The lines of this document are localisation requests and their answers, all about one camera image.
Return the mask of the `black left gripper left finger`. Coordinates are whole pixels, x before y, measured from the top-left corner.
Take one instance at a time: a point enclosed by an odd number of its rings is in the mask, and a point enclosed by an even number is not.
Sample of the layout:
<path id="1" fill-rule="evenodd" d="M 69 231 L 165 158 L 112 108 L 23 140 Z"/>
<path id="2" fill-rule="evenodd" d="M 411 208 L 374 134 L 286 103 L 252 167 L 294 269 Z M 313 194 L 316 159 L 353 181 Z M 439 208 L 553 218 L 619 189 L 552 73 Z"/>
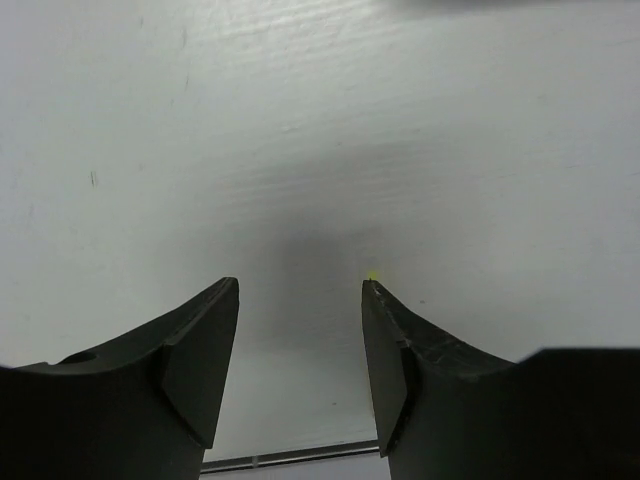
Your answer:
<path id="1" fill-rule="evenodd" d="M 1 371 L 5 479 L 196 479 L 213 445 L 239 312 L 223 278 L 59 363 Z"/>

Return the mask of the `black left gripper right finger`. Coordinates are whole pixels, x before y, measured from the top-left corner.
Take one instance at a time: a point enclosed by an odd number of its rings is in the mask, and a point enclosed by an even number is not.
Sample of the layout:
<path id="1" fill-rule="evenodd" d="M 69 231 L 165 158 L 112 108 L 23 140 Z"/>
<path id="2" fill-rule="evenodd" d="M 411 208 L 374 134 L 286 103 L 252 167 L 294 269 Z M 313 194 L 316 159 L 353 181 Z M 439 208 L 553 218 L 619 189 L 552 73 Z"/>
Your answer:
<path id="1" fill-rule="evenodd" d="M 543 349 L 509 362 L 362 285 L 380 454 L 395 479 L 635 479 L 639 353 Z"/>

